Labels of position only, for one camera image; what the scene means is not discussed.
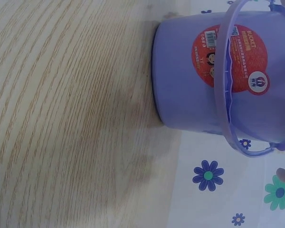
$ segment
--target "small blue flower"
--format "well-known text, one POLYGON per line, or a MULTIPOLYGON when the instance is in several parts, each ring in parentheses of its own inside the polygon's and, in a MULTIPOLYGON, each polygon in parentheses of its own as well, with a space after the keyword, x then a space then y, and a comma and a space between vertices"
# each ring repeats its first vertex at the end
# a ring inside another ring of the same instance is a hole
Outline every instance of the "small blue flower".
POLYGON ((242 144, 242 146, 243 146, 246 150, 248 150, 249 147, 251 147, 251 144, 250 144, 251 141, 248 140, 248 139, 242 139, 242 140, 240 140, 239 142, 242 144))
POLYGON ((212 10, 207 10, 207 11, 201 11, 201 13, 212 13, 212 10))
POLYGON ((218 168, 218 162, 213 161, 209 165, 208 161, 203 160, 201 162, 201 167, 194 168, 194 172, 197 176, 193 177, 193 183, 200 183, 199 190, 204 191, 207 186, 209 191, 215 191, 215 184, 221 185, 223 183, 223 179, 219 176, 224 173, 224 169, 218 168))
POLYGON ((234 223, 234 226, 241 226, 242 223, 244 223, 245 221, 245 216, 243 216, 242 213, 240 214, 236 214, 234 217, 232 217, 232 223, 234 223))

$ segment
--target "bucket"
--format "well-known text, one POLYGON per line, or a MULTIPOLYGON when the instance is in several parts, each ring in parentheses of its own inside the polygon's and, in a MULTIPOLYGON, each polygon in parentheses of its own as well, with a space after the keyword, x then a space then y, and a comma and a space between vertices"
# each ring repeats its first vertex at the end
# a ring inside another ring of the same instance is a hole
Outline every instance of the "bucket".
POLYGON ((152 51, 152 83, 163 123, 224 135, 248 157, 285 150, 285 7, 164 21, 152 51), (238 140, 269 142, 257 152, 238 140))

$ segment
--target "purple handle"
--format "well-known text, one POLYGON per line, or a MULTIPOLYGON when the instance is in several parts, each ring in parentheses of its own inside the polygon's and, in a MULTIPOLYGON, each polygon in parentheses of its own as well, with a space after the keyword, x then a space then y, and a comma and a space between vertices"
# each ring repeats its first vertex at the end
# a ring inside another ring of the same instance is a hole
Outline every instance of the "purple handle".
POLYGON ((232 34, 233 27, 235 25, 236 18, 242 9, 242 7, 251 0, 236 0, 228 9, 223 18, 223 21, 219 27, 217 47, 215 53, 215 65, 214 65, 214 95, 217 107, 218 119, 222 128, 223 135, 230 146, 240 151, 247 157, 259 157, 274 151, 275 146, 271 143, 270 147, 262 151, 251 152, 246 150, 238 141, 238 137, 235 133, 235 129, 231 123, 230 108, 232 104, 231 87, 227 90, 225 85, 225 77, 227 77, 228 70, 226 69, 226 52, 229 44, 229 37, 232 34), (230 105, 227 107, 226 95, 229 95, 230 105))

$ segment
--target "red label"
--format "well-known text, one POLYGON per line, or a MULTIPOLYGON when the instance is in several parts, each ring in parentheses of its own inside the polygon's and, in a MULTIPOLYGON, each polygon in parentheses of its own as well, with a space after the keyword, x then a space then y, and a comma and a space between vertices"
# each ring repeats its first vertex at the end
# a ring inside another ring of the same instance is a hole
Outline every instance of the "red label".
MULTIPOLYGON (((192 62, 201 79, 214 86, 214 62, 219 25, 201 32, 192 47, 192 62)), ((251 29, 235 25, 230 37, 230 55, 232 58, 232 92, 248 90, 252 94, 262 95, 269 89, 269 77, 266 74, 267 49, 261 37, 251 29)))

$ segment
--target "wood grain surface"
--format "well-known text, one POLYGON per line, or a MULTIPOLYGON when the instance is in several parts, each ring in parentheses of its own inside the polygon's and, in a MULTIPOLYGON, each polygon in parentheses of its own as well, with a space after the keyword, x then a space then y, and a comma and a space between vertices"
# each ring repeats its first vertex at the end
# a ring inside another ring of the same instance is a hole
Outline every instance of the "wood grain surface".
POLYGON ((180 132, 151 47, 187 0, 0 0, 0 228, 164 228, 180 132))

